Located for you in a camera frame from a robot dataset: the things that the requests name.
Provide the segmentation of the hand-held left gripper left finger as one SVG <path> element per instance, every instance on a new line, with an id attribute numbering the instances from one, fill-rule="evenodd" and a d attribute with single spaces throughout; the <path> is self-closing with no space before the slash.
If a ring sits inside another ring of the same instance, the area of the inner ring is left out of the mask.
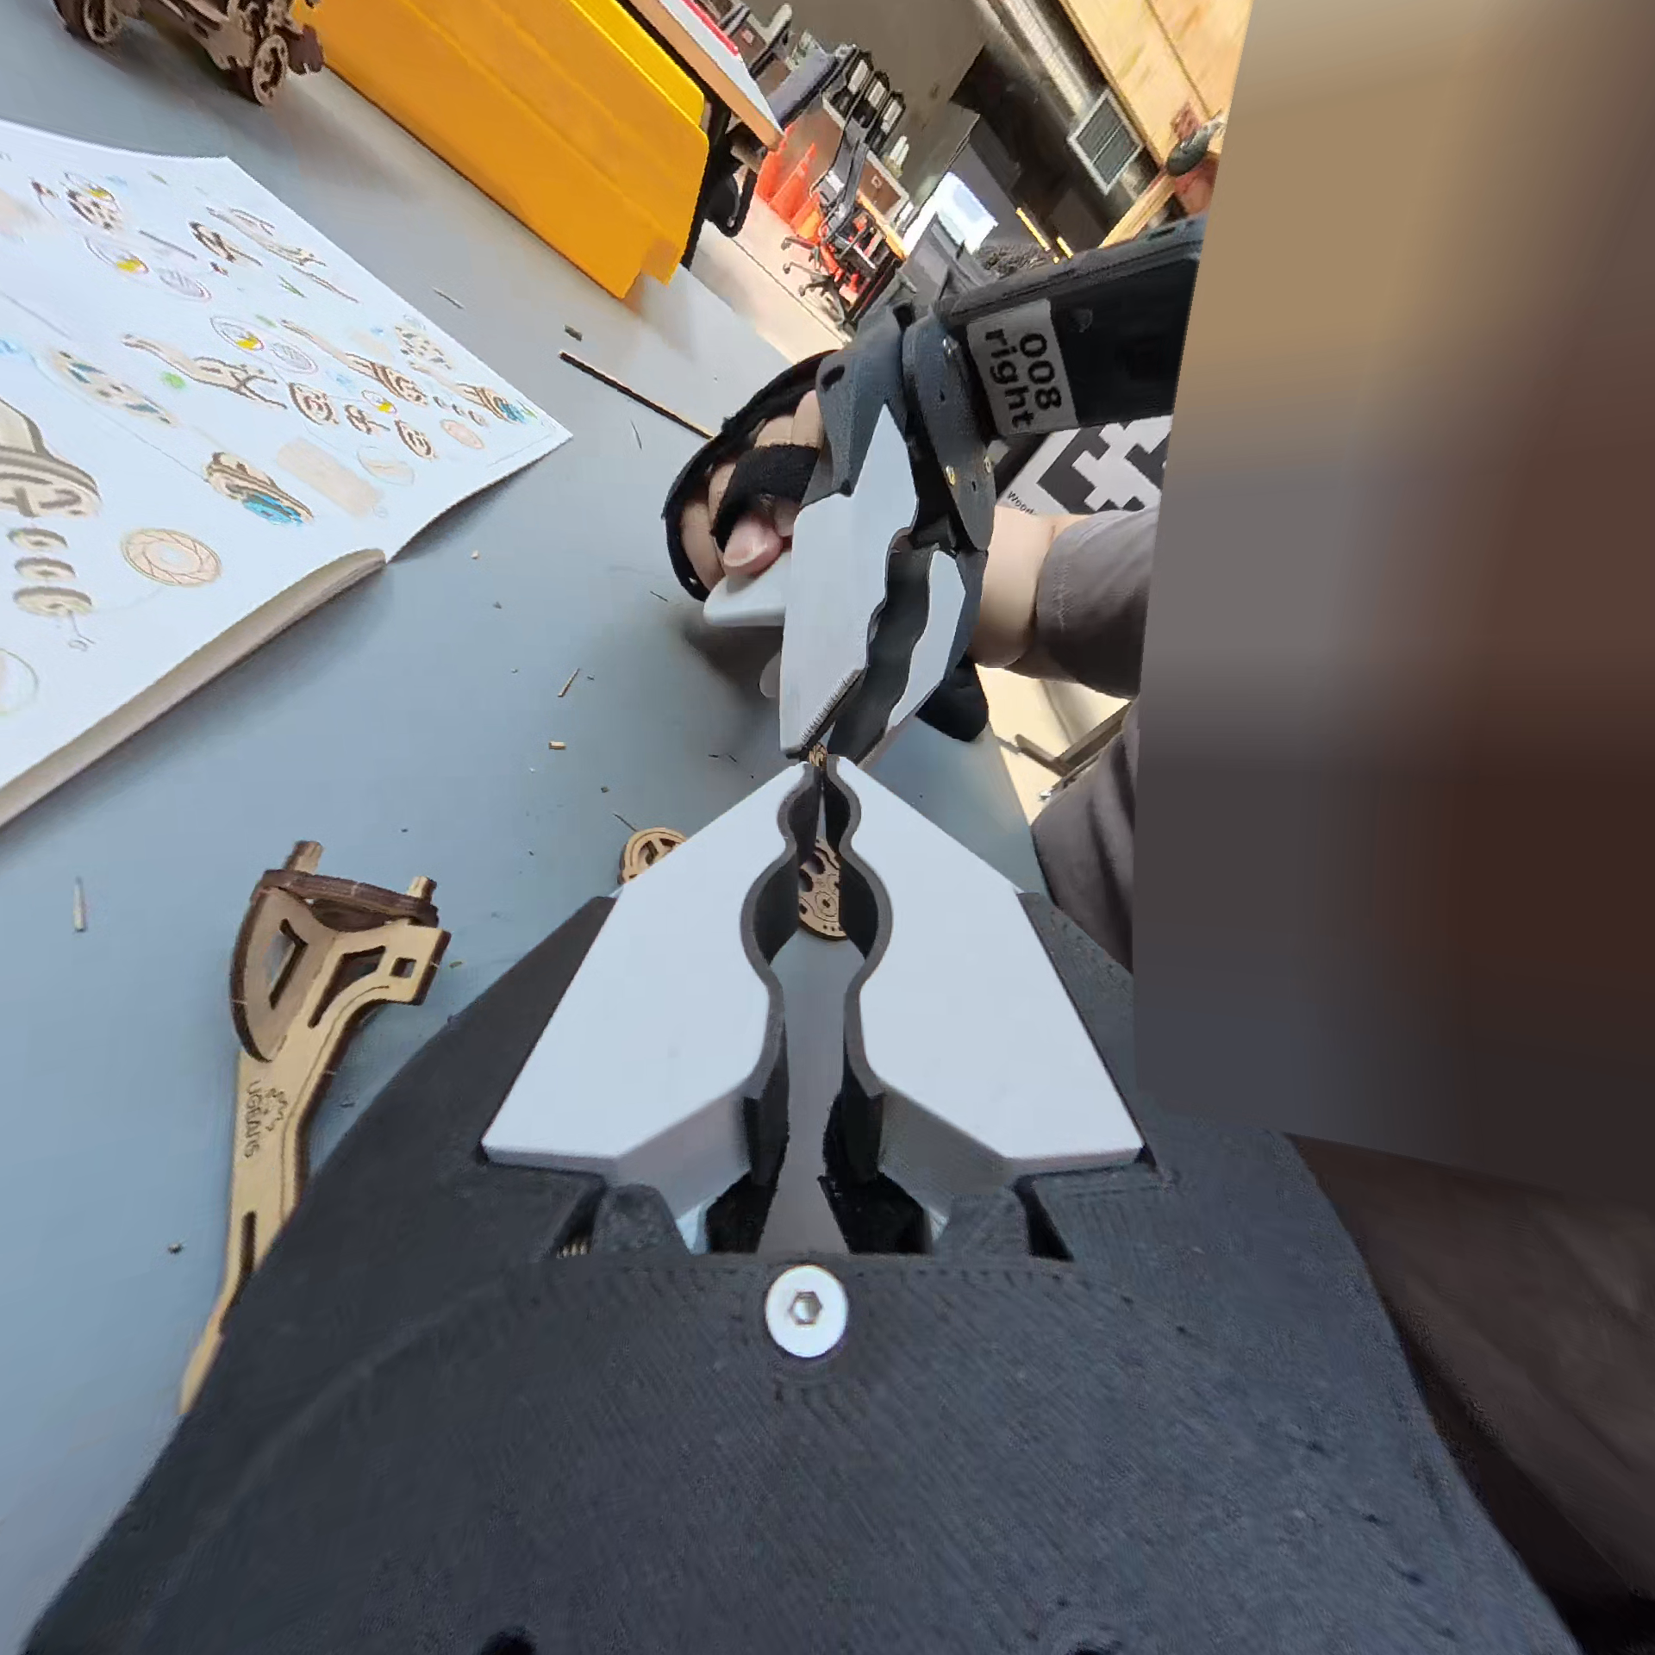
<path id="1" fill-rule="evenodd" d="M 774 1186 L 789 1093 L 774 962 L 820 788 L 820 767 L 788 767 L 603 903 L 481 1138 L 491 1164 L 653 1190 L 693 1253 L 713 1250 L 724 1196 Z"/>

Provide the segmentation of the wooden model frame piece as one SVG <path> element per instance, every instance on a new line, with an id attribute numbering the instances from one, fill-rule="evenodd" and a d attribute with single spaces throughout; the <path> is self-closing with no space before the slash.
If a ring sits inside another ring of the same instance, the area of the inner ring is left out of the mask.
<path id="1" fill-rule="evenodd" d="M 324 874 L 320 859 L 320 843 L 301 840 L 258 876 L 231 955 L 227 1233 L 177 1415 L 196 1403 L 236 1303 L 301 1202 L 312 1122 L 350 1041 L 379 1009 L 420 1005 L 444 959 L 431 878 L 388 888 Z"/>

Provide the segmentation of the black office chair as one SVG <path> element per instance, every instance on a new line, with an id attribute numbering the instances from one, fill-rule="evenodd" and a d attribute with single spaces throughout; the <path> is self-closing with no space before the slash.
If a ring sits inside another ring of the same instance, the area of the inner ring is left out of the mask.
<path id="1" fill-rule="evenodd" d="M 796 297 L 819 298 L 846 334 L 857 331 L 905 259 L 898 233 L 860 188 L 869 157 L 869 126 L 848 117 L 832 160 L 812 184 L 812 205 L 781 241 L 796 252 L 781 272 L 803 272 Z"/>

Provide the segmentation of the thin dark wooden stick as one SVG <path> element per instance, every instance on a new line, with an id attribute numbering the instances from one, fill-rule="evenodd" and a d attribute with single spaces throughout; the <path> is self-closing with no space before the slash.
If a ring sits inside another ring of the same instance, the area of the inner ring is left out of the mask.
<path id="1" fill-rule="evenodd" d="M 615 374 L 610 374 L 607 369 L 598 367 L 596 364 L 586 360 L 584 357 L 574 352 L 560 350 L 557 359 L 565 367 L 572 369 L 574 372 L 581 374 L 591 383 L 603 386 L 613 395 L 624 398 L 627 403 L 632 403 L 636 407 L 648 410 L 650 414 L 660 417 L 662 421 L 667 421 L 669 424 L 676 426 L 681 431 L 691 433 L 693 436 L 703 441 L 712 441 L 717 436 L 713 428 L 708 428 L 705 424 L 693 421 L 691 417 L 684 415 L 682 412 L 676 410 L 665 402 L 644 393 L 643 390 L 632 386 L 631 383 L 622 381 Z"/>

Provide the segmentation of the person's right forearm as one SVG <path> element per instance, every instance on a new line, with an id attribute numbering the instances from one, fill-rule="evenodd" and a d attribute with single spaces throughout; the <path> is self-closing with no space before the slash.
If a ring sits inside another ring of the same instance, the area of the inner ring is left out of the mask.
<path id="1" fill-rule="evenodd" d="M 969 655 L 979 667 L 1132 700 L 1141 690 L 1158 509 L 996 507 Z"/>

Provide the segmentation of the assembled wooden model vehicle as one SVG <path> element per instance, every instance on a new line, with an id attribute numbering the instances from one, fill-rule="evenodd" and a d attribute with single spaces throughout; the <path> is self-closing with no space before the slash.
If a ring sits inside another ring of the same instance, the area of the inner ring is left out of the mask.
<path id="1" fill-rule="evenodd" d="M 127 24 L 186 36 L 246 102 L 267 109 L 296 76 L 324 69 L 312 3 L 295 2 L 53 2 L 67 33 L 110 48 Z"/>

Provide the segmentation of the white background table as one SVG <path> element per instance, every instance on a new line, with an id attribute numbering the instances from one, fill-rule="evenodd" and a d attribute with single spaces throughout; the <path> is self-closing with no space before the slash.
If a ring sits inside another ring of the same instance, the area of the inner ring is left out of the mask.
<path id="1" fill-rule="evenodd" d="M 731 131 L 744 133 L 767 155 L 782 141 L 767 95 L 734 43 L 701 3 L 624 2 L 634 19 L 701 88 L 705 100 L 726 117 Z"/>

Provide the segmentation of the orange crate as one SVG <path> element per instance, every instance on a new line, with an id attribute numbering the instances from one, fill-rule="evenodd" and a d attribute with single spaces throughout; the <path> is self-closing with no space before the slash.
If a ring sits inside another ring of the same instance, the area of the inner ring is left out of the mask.
<path id="1" fill-rule="evenodd" d="M 819 145 L 813 140 L 789 152 L 777 152 L 762 164 L 755 188 L 769 212 L 803 243 L 817 238 L 822 222 L 817 191 L 822 164 L 817 155 Z"/>

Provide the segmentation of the illustrated instruction booklet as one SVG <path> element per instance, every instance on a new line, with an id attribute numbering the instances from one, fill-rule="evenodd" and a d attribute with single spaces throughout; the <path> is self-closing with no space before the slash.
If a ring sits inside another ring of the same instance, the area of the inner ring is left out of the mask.
<path id="1" fill-rule="evenodd" d="M 1 821 L 569 429 L 226 157 L 1 140 Z"/>

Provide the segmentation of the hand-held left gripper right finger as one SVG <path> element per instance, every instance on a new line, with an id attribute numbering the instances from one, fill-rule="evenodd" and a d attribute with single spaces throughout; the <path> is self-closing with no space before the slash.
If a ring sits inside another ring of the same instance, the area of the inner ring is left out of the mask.
<path id="1" fill-rule="evenodd" d="M 846 759 L 822 769 L 860 953 L 820 1186 L 850 1252 L 929 1252 L 963 1202 L 1138 1162 L 1144 1138 L 1024 891 Z"/>

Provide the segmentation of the person's right hand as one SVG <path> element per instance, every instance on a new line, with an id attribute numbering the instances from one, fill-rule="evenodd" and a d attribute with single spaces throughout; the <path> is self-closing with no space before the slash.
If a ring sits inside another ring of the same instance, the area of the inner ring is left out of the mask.
<path id="1" fill-rule="evenodd" d="M 825 453 L 817 400 L 824 355 L 753 393 L 677 472 L 662 509 L 672 574 L 703 603 L 729 578 L 753 578 L 789 550 Z"/>

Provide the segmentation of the person's dark trousers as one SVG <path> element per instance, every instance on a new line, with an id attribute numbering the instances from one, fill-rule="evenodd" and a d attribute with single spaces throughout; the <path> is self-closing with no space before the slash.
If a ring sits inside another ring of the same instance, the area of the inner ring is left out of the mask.
<path id="1" fill-rule="evenodd" d="M 1586 1652 L 1651 1652 L 1651 1210 L 1293 1141 L 1425 1405 Z"/>

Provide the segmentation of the yellow plastic bin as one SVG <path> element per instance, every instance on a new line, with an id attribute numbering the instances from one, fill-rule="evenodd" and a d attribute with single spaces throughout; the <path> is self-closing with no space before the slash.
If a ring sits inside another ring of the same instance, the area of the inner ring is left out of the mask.
<path id="1" fill-rule="evenodd" d="M 705 95 L 622 3 L 324 2 L 326 66 L 615 298 L 670 283 Z"/>

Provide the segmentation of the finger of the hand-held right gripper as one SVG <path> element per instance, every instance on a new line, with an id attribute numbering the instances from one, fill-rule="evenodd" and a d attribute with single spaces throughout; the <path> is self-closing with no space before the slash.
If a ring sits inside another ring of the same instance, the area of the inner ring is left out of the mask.
<path id="1" fill-rule="evenodd" d="M 944 548 L 896 543 L 865 662 L 822 738 L 829 755 L 869 760 L 919 714 L 962 650 L 967 597 L 958 562 Z"/>
<path id="2" fill-rule="evenodd" d="M 848 493 L 829 493 L 796 517 L 777 700 L 788 757 L 807 755 L 834 728 L 841 702 L 865 674 L 891 550 L 915 514 L 907 443 L 894 415 L 881 409 Z"/>

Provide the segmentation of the plywood board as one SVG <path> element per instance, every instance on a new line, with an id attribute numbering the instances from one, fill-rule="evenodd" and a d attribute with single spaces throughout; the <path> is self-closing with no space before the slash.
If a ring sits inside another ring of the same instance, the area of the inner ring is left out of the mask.
<path id="1" fill-rule="evenodd" d="M 1162 152 L 1174 122 L 1225 114 L 1251 21 L 1251 2 L 1062 2 L 1110 91 Z"/>

